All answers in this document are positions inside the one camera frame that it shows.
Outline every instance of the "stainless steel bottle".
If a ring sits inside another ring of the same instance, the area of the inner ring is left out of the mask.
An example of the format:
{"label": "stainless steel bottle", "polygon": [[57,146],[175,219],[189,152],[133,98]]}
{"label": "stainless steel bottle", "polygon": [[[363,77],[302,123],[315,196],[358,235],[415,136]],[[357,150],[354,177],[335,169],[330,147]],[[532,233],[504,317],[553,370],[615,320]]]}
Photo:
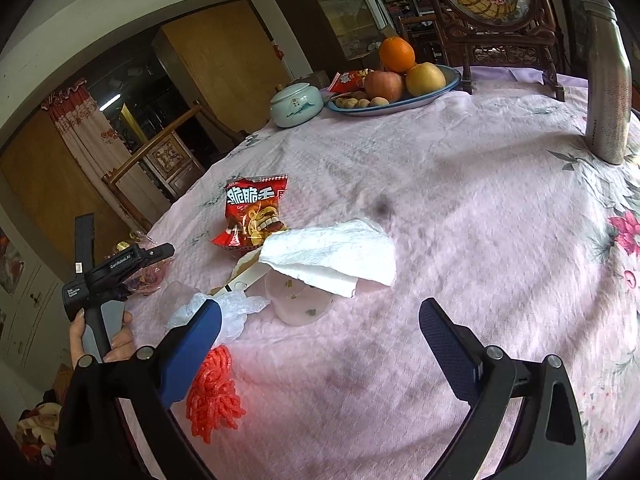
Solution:
{"label": "stainless steel bottle", "polygon": [[609,164],[622,164],[631,120],[631,68],[608,0],[582,0],[589,23],[586,144]]}

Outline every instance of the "human hand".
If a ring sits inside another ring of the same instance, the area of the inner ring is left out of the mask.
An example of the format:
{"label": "human hand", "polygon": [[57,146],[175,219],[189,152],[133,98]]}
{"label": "human hand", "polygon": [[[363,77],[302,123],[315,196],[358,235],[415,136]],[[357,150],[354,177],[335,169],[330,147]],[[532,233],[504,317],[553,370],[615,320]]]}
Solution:
{"label": "human hand", "polygon": [[[122,316],[122,322],[124,325],[122,329],[111,339],[111,351],[104,356],[103,361],[107,363],[112,361],[124,361],[134,354],[136,346],[133,343],[133,333],[127,326],[132,320],[133,316],[131,313],[125,311]],[[81,309],[69,327],[69,344],[71,348],[71,364],[73,365],[73,368],[76,368],[78,359],[85,354],[84,348],[82,348],[83,333],[84,309]]]}

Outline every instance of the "metal screw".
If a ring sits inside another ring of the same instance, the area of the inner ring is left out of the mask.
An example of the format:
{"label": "metal screw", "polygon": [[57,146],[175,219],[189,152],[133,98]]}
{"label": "metal screw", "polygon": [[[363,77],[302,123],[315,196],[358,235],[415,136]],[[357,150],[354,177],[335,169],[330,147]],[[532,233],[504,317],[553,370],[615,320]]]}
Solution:
{"label": "metal screw", "polygon": [[89,354],[85,354],[78,359],[78,366],[81,368],[87,368],[93,362],[94,362],[93,356]]}
{"label": "metal screw", "polygon": [[491,359],[495,359],[497,361],[498,359],[502,359],[502,356],[504,355],[504,352],[500,348],[498,348],[497,346],[488,346],[486,348],[486,354]]}
{"label": "metal screw", "polygon": [[559,368],[562,366],[562,359],[559,358],[557,355],[550,355],[549,357],[546,358],[546,360],[549,362],[550,365],[552,365],[553,368]]}
{"label": "metal screw", "polygon": [[141,348],[138,348],[138,351],[136,352],[136,357],[141,361],[146,361],[147,359],[151,358],[153,354],[154,354],[154,348],[152,346],[143,346]]}

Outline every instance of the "blue gripper pad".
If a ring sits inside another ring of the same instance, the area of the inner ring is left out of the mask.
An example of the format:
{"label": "blue gripper pad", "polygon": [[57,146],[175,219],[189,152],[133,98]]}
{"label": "blue gripper pad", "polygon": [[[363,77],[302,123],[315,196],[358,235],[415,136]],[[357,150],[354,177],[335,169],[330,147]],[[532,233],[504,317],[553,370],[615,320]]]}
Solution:
{"label": "blue gripper pad", "polygon": [[479,362],[465,347],[456,326],[433,298],[422,302],[418,322],[455,396],[475,405],[480,396]]}
{"label": "blue gripper pad", "polygon": [[220,306],[213,300],[206,300],[187,325],[169,332],[184,330],[184,335],[162,369],[158,392],[166,409],[187,396],[191,383],[220,333],[220,327]]}

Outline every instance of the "cabinet handle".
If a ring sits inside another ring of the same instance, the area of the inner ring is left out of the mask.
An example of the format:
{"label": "cabinet handle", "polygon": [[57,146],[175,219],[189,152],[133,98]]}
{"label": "cabinet handle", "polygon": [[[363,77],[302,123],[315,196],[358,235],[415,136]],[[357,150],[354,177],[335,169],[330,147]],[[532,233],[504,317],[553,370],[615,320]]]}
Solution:
{"label": "cabinet handle", "polygon": [[29,295],[29,297],[33,300],[33,306],[38,306],[38,303],[40,303],[41,296],[42,296],[41,292],[39,292],[37,296],[34,296],[33,293]]}

